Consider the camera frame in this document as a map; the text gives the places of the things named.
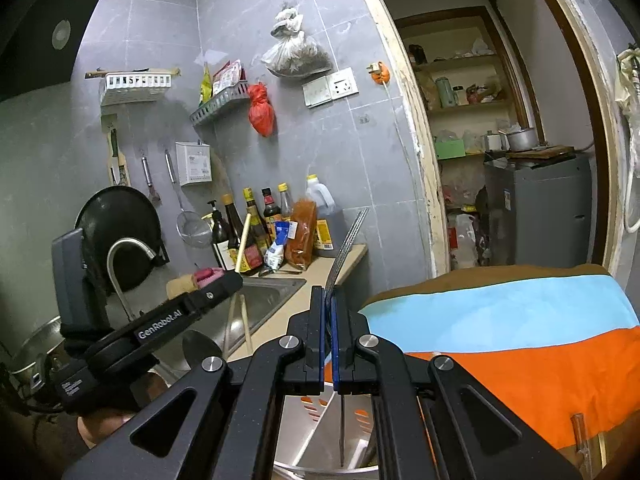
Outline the person's left hand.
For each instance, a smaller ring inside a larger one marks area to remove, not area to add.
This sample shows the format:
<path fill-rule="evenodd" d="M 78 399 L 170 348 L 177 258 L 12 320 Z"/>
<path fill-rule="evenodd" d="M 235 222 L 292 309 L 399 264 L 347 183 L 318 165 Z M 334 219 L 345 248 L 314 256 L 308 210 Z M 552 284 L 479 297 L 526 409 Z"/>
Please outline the person's left hand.
<path fill-rule="evenodd" d="M 145 376 L 134 383 L 134 394 L 138 400 L 133 408 L 100 408 L 87 416 L 77 417 L 77 430 L 81 439 L 88 448 L 94 448 L 99 443 L 119 429 L 135 414 L 139 413 L 143 406 L 148 405 L 168 390 L 168 385 L 154 372 L 146 373 Z"/>

